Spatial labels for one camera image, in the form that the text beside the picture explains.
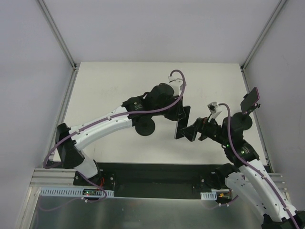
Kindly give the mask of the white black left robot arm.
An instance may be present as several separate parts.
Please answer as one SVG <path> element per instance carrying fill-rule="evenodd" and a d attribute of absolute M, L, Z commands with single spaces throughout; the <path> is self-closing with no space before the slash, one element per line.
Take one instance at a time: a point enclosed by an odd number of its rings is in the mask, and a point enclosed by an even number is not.
<path fill-rule="evenodd" d="M 135 128 L 137 134 L 149 136 L 155 131 L 154 116 L 163 116 L 171 121 L 185 117 L 183 93 L 185 83 L 181 80 L 161 83 L 143 95 L 131 97 L 101 118 L 82 125 L 57 127 L 56 148 L 65 169 L 76 169 L 84 175 L 91 186 L 100 182 L 97 163 L 90 159 L 84 148 L 116 131 Z"/>

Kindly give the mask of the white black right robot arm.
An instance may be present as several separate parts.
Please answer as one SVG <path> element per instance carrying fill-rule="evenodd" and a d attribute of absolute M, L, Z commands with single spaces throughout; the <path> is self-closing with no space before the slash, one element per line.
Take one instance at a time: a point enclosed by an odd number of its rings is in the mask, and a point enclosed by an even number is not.
<path fill-rule="evenodd" d="M 222 146 L 229 163 L 218 167 L 205 184 L 213 189 L 233 190 L 263 220 L 263 229 L 303 229 L 305 212 L 287 200 L 254 148 L 244 140 L 243 132 L 251 126 L 250 118 L 240 121 L 235 116 L 226 117 L 222 125 L 213 118 L 197 118 L 192 125 L 179 121 L 176 138 L 186 137 L 191 142 L 209 138 Z"/>

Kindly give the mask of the black phone stand round base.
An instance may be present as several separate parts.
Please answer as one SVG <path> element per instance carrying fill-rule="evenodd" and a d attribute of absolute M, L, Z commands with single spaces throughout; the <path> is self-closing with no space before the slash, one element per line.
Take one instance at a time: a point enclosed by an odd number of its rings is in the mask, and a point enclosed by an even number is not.
<path fill-rule="evenodd" d="M 241 112 L 235 113 L 233 115 L 233 118 L 237 119 L 241 123 L 243 130 L 248 130 L 253 125 L 253 121 L 250 117 L 250 114 L 255 109 L 260 108 L 261 105 L 259 103 L 254 103 L 251 106 L 249 106 L 244 102 L 241 102 L 240 106 L 241 106 Z"/>

